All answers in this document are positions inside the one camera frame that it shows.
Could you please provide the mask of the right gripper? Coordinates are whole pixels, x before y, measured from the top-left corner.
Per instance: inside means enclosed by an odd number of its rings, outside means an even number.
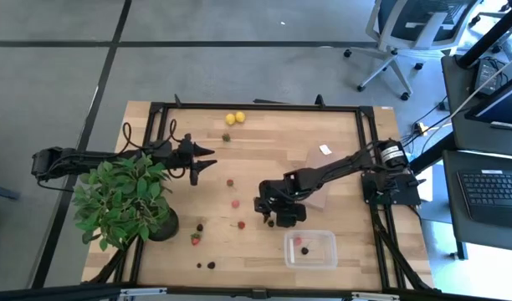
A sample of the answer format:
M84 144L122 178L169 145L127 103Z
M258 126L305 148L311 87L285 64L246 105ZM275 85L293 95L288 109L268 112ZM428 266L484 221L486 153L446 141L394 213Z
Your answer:
M301 204L303 195L292 180L262 181L262 206L259 199L253 201L254 210L264 216L264 223L276 214L274 224L278 227L294 227L306 220L306 207Z

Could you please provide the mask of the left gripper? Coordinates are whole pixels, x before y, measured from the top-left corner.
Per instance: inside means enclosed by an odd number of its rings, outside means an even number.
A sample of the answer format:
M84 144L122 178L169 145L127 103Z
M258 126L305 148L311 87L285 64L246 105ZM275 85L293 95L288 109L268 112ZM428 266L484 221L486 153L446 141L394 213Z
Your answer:
M187 133L180 140L179 145L177 147L177 163L175 164L175 169L186 168L190 171L194 171L196 173L200 173L204 169L216 164L217 160L207 160L207 161L194 161L195 157L200 156L209 156L214 154L214 150L210 150L204 147L195 144L192 140L192 135Z

